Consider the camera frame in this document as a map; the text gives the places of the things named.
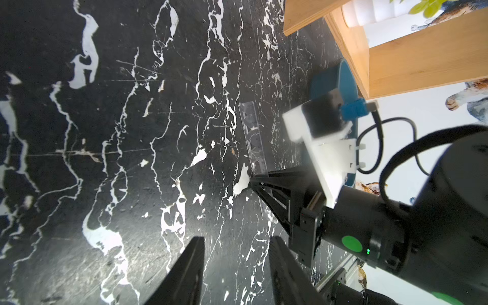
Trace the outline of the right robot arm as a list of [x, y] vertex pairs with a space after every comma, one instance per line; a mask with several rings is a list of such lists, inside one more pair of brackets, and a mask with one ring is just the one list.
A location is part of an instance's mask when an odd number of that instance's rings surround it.
[[[388, 197], [393, 171], [446, 145], [412, 205]], [[448, 304], [487, 303], [487, 128], [465, 125], [428, 134], [400, 150], [379, 179], [379, 194], [341, 186], [334, 207], [315, 172], [305, 168], [258, 175], [252, 190], [288, 234], [273, 237], [270, 264], [278, 304], [389, 304], [342, 283], [315, 292], [302, 273], [322, 241], [332, 243]]]

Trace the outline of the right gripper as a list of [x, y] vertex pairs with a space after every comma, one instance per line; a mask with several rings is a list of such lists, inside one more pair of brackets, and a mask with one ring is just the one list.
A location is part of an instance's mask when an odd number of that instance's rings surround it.
[[316, 173], [294, 167], [256, 175], [250, 185], [288, 234], [299, 263], [311, 267], [325, 231], [327, 199]]

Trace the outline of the clear straight stencil ruler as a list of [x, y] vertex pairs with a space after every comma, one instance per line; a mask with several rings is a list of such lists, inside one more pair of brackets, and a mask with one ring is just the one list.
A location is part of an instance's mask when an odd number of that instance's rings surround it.
[[268, 173], [268, 167], [255, 103], [239, 103], [239, 110], [252, 172], [254, 175], [266, 175]]

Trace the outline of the teal plastic storage box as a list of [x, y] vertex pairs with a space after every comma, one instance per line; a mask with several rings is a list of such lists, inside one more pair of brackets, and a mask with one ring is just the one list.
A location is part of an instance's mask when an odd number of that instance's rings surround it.
[[314, 75], [310, 99], [303, 105], [312, 138], [319, 139], [342, 130], [346, 122], [339, 117], [339, 106], [353, 103], [359, 98], [355, 78], [344, 59]]

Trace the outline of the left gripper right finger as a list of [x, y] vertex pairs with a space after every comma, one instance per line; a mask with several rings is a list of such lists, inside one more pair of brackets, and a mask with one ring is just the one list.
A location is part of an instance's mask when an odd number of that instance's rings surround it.
[[270, 238], [269, 266], [275, 304], [325, 304], [279, 236]]

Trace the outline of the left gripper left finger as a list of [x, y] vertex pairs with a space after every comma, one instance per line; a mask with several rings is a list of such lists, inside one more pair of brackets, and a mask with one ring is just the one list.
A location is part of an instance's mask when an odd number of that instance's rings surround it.
[[201, 303], [205, 239], [195, 236], [146, 304]]

